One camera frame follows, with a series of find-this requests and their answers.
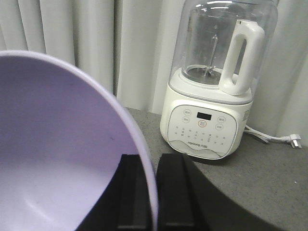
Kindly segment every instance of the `purple bowl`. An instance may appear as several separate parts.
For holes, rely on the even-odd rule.
[[[154,229],[155,175],[144,137],[116,98],[76,67],[30,51],[0,52],[0,230],[72,231],[139,154]]]

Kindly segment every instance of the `brand logo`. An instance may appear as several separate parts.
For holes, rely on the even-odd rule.
[[[190,144],[190,145],[195,145],[195,146],[198,146],[198,147],[207,148],[207,145],[203,145],[203,144],[199,144],[199,143],[193,143],[193,142],[187,142],[187,143]]]

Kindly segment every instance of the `control panel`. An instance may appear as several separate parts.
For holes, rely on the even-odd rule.
[[[171,112],[167,139],[175,150],[217,159],[232,147],[236,130],[235,119],[225,112],[180,105]]]

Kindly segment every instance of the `red button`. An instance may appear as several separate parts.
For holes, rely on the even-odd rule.
[[[205,120],[199,120],[198,125],[199,125],[199,127],[204,128],[206,126],[206,121]]]

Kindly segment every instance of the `white curtain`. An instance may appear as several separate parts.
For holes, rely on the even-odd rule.
[[[308,145],[307,0],[275,0],[279,19],[248,124]],[[184,0],[0,0],[0,50],[75,64],[124,106],[161,113]]]

